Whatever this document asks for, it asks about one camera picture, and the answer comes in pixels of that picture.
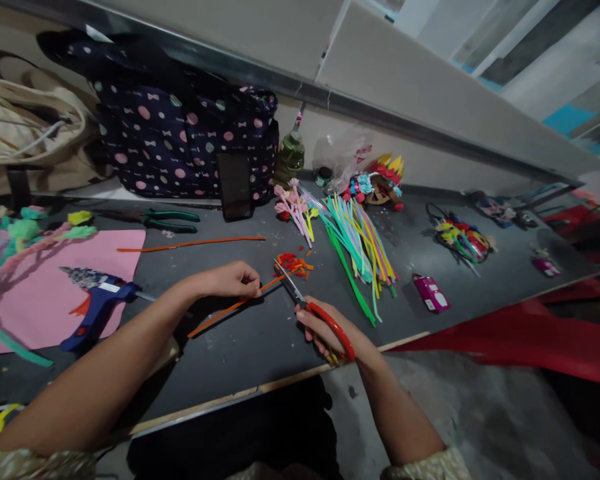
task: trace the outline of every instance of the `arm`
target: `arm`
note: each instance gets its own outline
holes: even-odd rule
[[[184,312],[208,296],[259,297],[260,278],[244,262],[182,280],[80,358],[0,434],[0,451],[50,456],[95,446],[151,372]]]
[[[445,444],[440,435],[404,390],[374,344],[333,306],[312,297],[306,297],[306,300],[318,304],[328,312],[351,340],[375,426],[391,464],[405,465],[443,451]],[[334,350],[343,352],[340,342],[326,323],[299,307],[296,307],[296,316],[306,327],[307,340],[314,340],[320,353],[328,355],[325,343]]]

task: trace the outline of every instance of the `red scissors handle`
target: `red scissors handle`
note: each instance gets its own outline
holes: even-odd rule
[[[334,332],[335,336],[338,337],[338,340],[340,340],[340,344],[342,344],[342,348],[344,348],[345,350],[345,353],[343,355],[344,360],[350,362],[354,361],[355,352],[353,351],[353,345],[351,344],[351,340],[349,340],[349,337],[347,336],[345,331],[342,330],[342,327],[338,325],[338,323],[332,318],[332,316],[330,316],[330,314],[322,310],[322,308],[318,307],[318,305],[316,305],[314,302],[310,302],[307,304],[307,310],[317,318],[324,321],[329,326],[331,331]]]

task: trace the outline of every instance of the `concrete floor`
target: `concrete floor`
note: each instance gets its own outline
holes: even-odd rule
[[[456,445],[474,479],[600,479],[579,434],[551,388],[534,370],[476,365],[447,352],[392,353],[387,358],[449,445]],[[333,398],[338,462],[346,480],[373,479],[389,464],[375,430],[357,368],[323,375]],[[133,478],[118,445],[98,473]]]

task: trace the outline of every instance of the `smartphone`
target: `smartphone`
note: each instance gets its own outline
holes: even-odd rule
[[[249,192],[250,174],[246,153],[218,154],[220,200],[225,221],[243,220],[253,216]]]

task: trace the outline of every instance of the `pink paper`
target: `pink paper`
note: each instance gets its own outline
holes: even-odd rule
[[[66,242],[28,256],[11,276],[12,285],[0,283],[0,329],[29,350],[59,345],[80,324],[82,316],[69,312],[87,294],[58,267],[92,268],[132,281],[140,253],[116,248],[142,248],[145,235],[144,230],[100,231],[89,240]],[[124,302],[116,306],[100,338],[118,328],[124,308]],[[0,353],[8,352],[10,348],[0,342]]]

